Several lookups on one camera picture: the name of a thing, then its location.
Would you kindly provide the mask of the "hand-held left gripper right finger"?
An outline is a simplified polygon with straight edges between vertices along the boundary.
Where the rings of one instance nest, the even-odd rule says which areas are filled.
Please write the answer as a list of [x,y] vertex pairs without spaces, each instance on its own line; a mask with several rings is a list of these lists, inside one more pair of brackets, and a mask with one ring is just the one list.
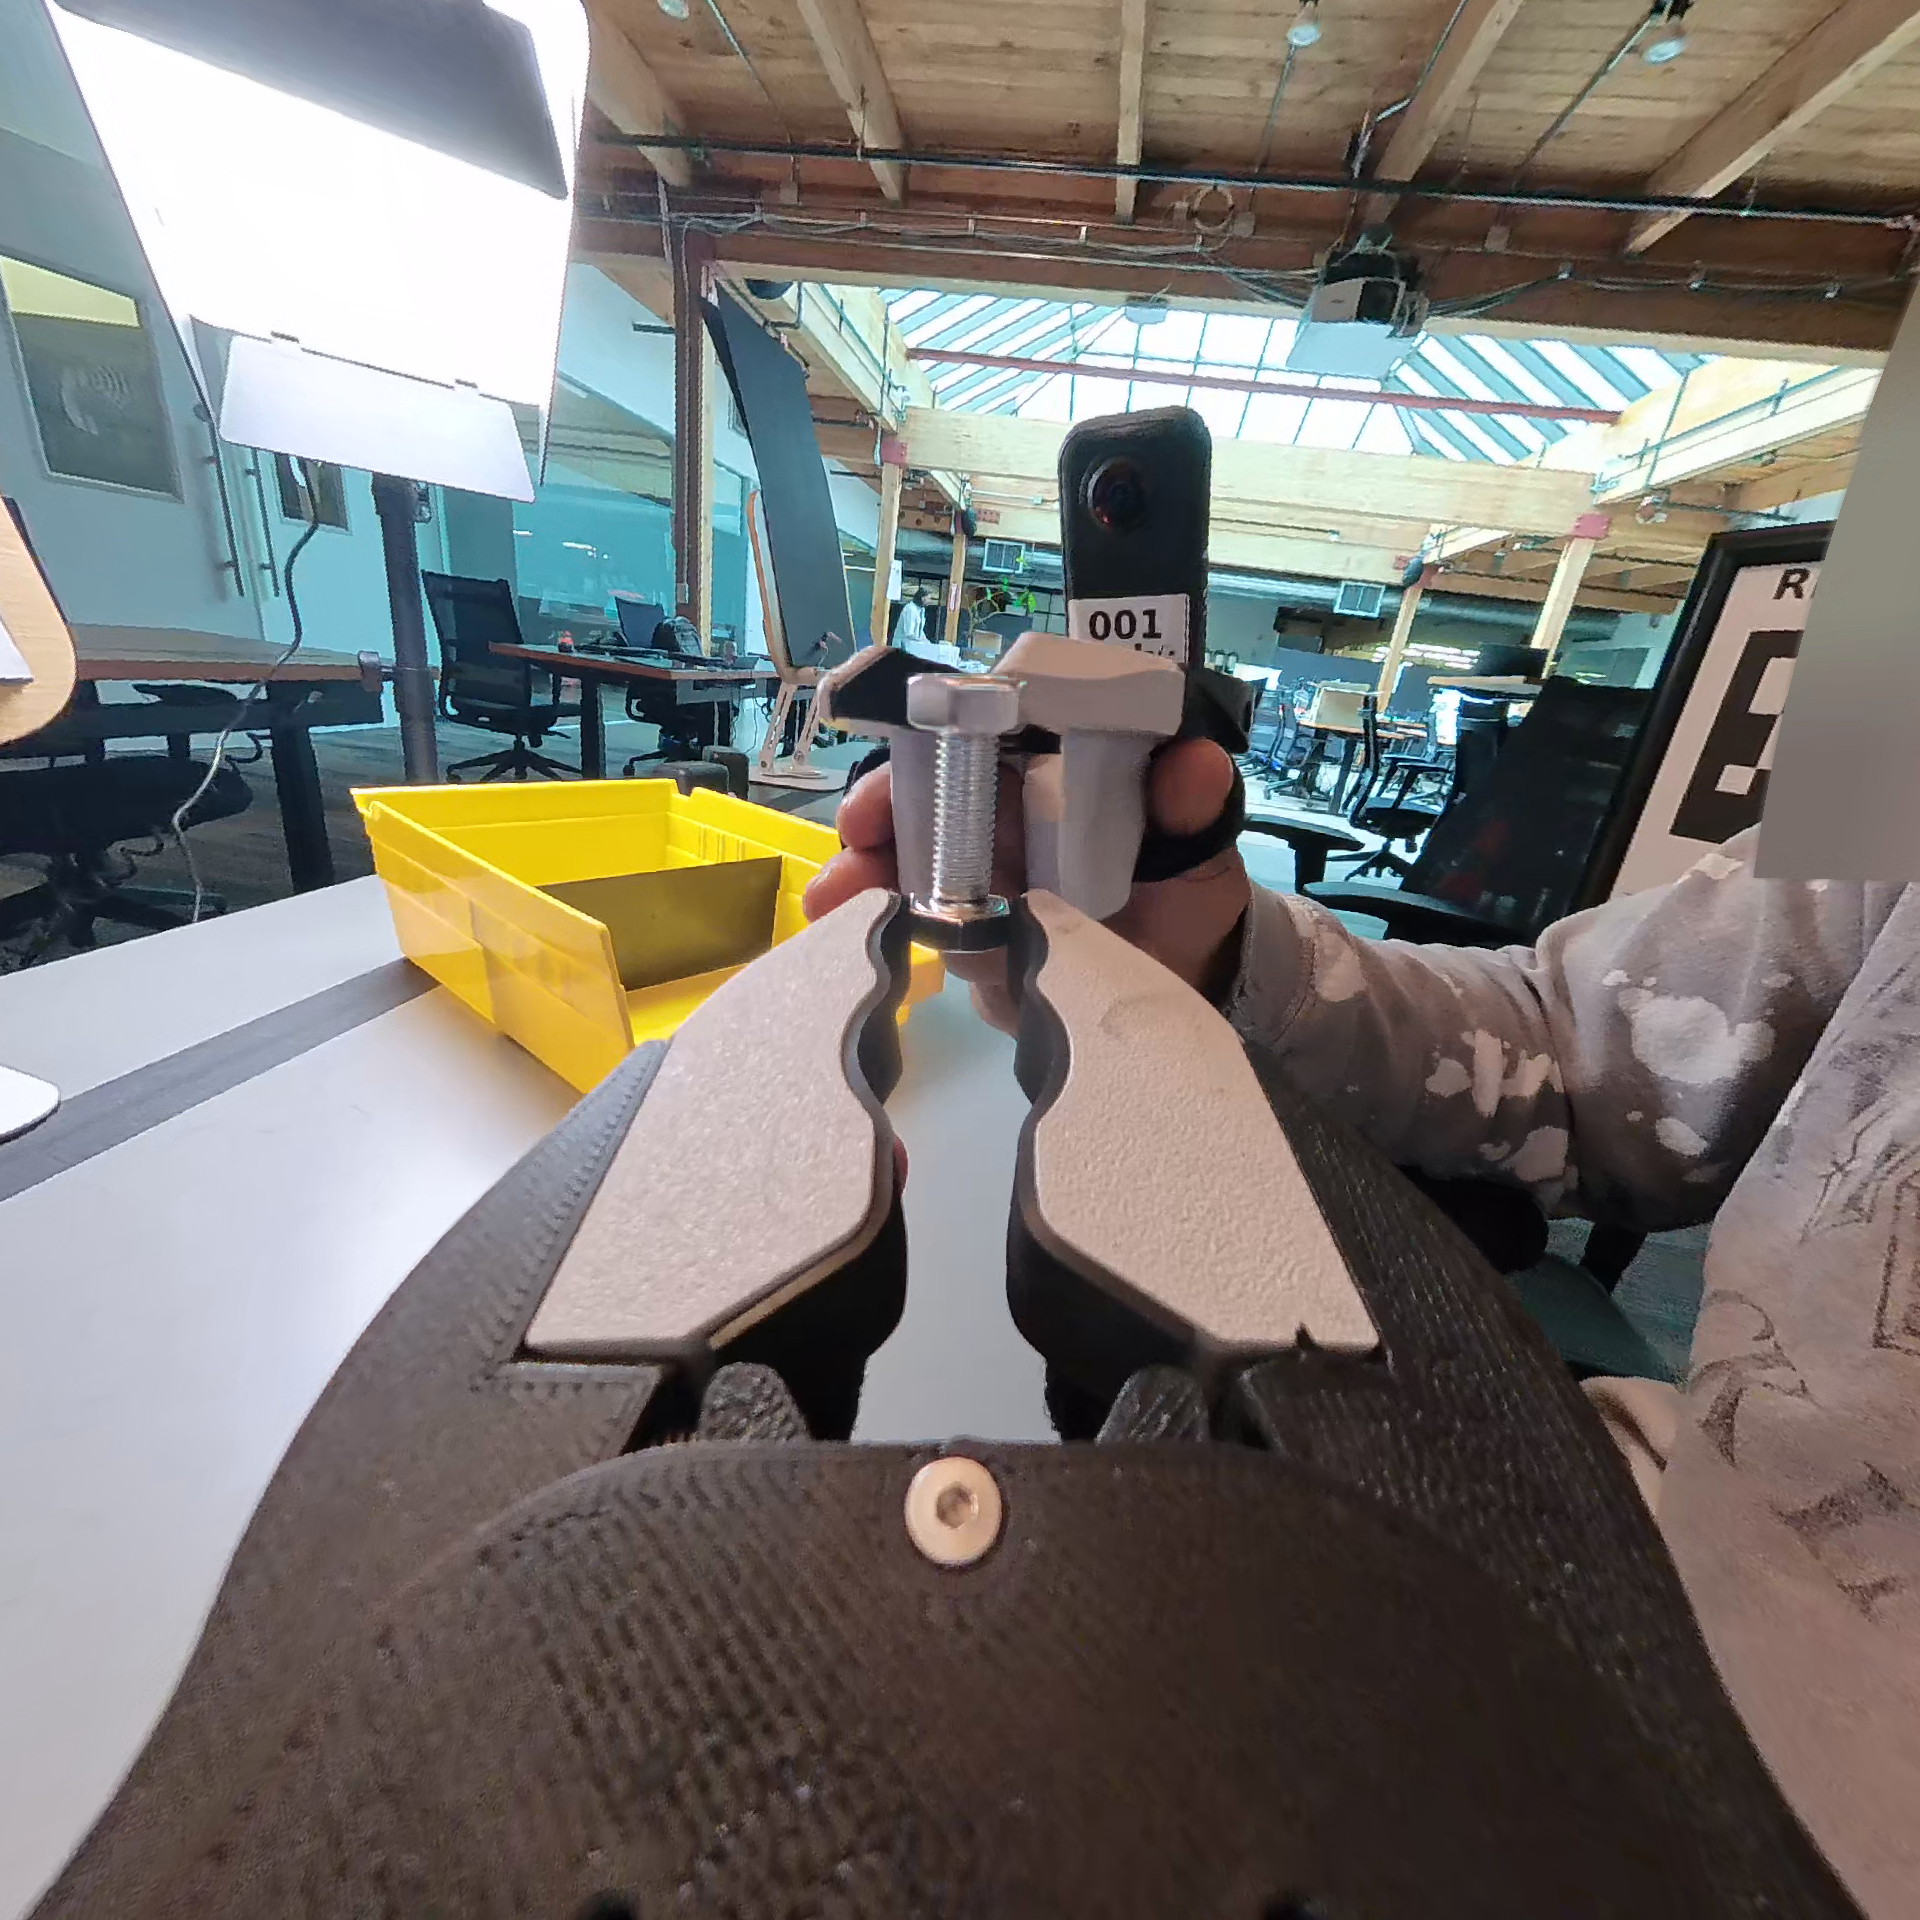
[[1053,1426],[1102,1426],[1142,1372],[1232,1426],[1255,1381],[1380,1387],[1380,1330],[1222,1015],[1046,891],[1014,909],[1014,1079],[1028,1111],[1007,1308]]

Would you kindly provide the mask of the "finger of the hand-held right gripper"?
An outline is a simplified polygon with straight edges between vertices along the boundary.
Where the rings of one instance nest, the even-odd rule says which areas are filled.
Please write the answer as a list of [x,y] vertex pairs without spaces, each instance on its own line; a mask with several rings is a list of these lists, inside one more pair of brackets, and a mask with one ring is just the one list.
[[1028,632],[999,676],[1016,693],[1014,726],[1053,738],[1049,751],[1022,751],[1025,888],[1113,918],[1135,885],[1148,764],[1183,720],[1183,671],[1109,642]]
[[920,661],[893,644],[868,644],[819,682],[819,715],[824,726],[853,735],[886,735],[907,730],[907,683]]

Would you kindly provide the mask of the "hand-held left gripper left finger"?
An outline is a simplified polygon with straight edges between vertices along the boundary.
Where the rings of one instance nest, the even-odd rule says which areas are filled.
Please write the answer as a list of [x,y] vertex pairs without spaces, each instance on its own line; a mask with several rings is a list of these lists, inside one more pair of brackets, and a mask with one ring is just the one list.
[[853,1426],[905,1310],[905,906],[870,888],[742,967],[668,1042],[524,1334],[533,1359],[773,1370]]

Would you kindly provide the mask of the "silver hex bolt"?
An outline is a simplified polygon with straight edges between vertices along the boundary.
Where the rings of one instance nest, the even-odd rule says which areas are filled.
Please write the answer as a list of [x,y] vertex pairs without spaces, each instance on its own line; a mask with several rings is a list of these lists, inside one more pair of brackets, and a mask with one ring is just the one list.
[[995,896],[1001,741],[1024,725],[1022,687],[995,676],[919,674],[907,683],[905,715],[929,738],[927,877],[915,896]]

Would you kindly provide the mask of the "large yellow plastic bin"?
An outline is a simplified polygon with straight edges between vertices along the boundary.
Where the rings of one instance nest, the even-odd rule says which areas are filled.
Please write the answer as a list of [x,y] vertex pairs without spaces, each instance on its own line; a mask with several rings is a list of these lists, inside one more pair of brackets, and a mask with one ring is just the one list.
[[[808,927],[801,894],[832,835],[781,811],[672,781],[382,786],[353,792],[401,954],[579,1090],[631,1054],[689,1039],[680,1080],[749,1107],[822,1070],[838,1039],[907,1012],[944,984],[935,950],[896,931]],[[561,880],[735,858],[784,862],[775,943],[749,965],[625,991],[608,931],[544,894]]]

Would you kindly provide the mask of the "wooden panel stand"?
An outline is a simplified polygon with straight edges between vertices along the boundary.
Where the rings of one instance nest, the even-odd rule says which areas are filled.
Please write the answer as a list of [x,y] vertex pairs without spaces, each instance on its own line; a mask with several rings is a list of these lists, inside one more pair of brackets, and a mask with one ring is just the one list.
[[814,742],[820,732],[820,715],[814,701],[820,670],[798,663],[784,632],[773,536],[761,490],[749,491],[748,530],[765,656],[776,674],[775,706],[752,764],[752,779],[808,795],[843,792],[847,768],[824,765],[814,758]]

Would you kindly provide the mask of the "black bin divider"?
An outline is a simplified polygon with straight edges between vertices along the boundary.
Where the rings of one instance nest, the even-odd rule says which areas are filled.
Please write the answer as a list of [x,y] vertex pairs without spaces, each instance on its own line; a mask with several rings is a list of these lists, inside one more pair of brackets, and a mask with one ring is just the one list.
[[619,987],[649,991],[767,954],[781,876],[779,854],[757,854],[561,880],[544,894],[603,925]]

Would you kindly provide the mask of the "dark wooden desk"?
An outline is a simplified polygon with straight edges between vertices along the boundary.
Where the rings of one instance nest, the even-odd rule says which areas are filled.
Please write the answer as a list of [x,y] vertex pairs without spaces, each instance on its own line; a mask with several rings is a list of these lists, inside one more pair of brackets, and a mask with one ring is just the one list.
[[77,691],[51,734],[88,749],[160,738],[177,758],[196,735],[262,735],[292,888],[335,882],[313,734],[382,725],[393,683],[387,663],[195,631],[83,624],[73,635]]
[[[489,652],[501,658],[528,663],[547,671],[553,682],[573,682],[581,691],[581,748],[583,776],[608,776],[608,722],[603,714],[603,695],[614,687],[624,701],[628,676],[641,671],[638,661],[608,652],[566,652],[558,644],[528,642],[491,642]],[[711,687],[711,748],[733,748],[733,720],[739,709],[752,698],[765,698],[776,691],[776,671],[767,663],[712,663],[702,658],[687,671],[692,682]],[[641,764],[654,762],[651,751],[632,751],[624,764],[624,774],[635,773]]]

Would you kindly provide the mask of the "grey ceiling box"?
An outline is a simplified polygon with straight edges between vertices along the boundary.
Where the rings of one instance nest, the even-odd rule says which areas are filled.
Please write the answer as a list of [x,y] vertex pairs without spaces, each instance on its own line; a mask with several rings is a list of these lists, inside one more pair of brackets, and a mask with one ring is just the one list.
[[1285,370],[1311,376],[1395,373],[1427,335],[1420,263],[1383,246],[1333,253],[1286,344]]

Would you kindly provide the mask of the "black mesh office chair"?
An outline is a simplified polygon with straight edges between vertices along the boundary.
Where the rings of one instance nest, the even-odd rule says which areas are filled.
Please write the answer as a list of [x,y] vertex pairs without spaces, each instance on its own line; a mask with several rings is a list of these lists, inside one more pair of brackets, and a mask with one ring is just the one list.
[[1550,678],[1429,829],[1403,885],[1315,880],[1302,896],[1403,943],[1531,943],[1585,902],[1649,709],[1647,687]]

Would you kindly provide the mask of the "black light stand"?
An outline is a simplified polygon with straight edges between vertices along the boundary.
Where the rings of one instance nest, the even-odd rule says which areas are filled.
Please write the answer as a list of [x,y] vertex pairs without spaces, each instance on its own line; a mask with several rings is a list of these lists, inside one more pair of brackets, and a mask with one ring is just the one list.
[[391,600],[393,704],[407,784],[438,784],[436,682],[424,644],[424,595],[419,563],[422,490],[409,477],[371,472],[375,518]]

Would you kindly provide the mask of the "black white marker board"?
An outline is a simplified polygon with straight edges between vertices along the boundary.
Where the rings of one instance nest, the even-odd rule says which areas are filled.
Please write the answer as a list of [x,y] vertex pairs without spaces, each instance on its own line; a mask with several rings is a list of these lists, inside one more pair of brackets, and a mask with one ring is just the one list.
[[1709,539],[1623,786],[1607,896],[1632,896],[1758,824],[1831,520]]

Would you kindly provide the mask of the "white diffuser panel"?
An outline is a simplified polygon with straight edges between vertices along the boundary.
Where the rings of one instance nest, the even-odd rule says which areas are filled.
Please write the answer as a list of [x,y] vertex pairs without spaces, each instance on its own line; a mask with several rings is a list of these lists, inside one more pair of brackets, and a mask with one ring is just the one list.
[[243,447],[478,495],[536,491],[504,399],[239,332],[229,342],[219,432]]

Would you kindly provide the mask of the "bright softbox light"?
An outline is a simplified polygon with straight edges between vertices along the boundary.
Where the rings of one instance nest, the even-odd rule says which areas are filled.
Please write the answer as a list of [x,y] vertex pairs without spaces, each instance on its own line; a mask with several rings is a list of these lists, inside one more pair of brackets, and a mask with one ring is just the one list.
[[43,4],[175,325],[287,341],[542,408],[556,384],[585,112],[583,4],[534,35],[564,198]]

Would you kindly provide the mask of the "black light flag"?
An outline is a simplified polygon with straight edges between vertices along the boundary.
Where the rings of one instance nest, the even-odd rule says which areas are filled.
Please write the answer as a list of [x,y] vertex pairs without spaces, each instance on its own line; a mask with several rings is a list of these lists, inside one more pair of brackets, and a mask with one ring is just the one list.
[[339,112],[560,200],[560,124],[528,24],[479,3],[77,3],[59,20]]

